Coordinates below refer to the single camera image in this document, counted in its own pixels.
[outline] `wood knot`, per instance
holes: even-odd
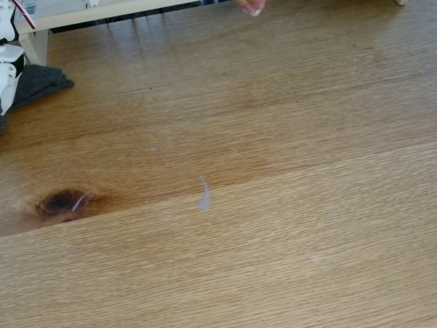
[[[76,189],[65,189],[46,196],[36,210],[41,217],[50,218],[59,215],[66,216],[64,221],[74,221],[82,217],[90,200],[90,193]]]

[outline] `table surface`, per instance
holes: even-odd
[[[2,327],[435,327],[436,19],[225,3],[51,36],[76,87],[1,137]]]

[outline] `hand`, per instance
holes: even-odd
[[[266,6],[266,0],[237,0],[241,8],[251,16],[258,16]]]

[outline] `red wire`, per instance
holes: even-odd
[[[18,8],[18,10],[21,11],[23,16],[26,18],[26,21],[29,23],[30,27],[32,29],[36,29],[35,23],[33,22],[33,19],[30,17],[29,13],[26,11],[26,9],[17,1],[17,0],[11,0],[13,3],[15,3],[15,6]]]

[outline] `dark gray sock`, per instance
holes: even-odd
[[[8,113],[49,94],[54,94],[70,87],[74,87],[74,82],[69,80],[60,69],[39,65],[26,65],[18,81],[14,103],[8,110]],[[0,133],[5,128],[5,118],[0,116]]]

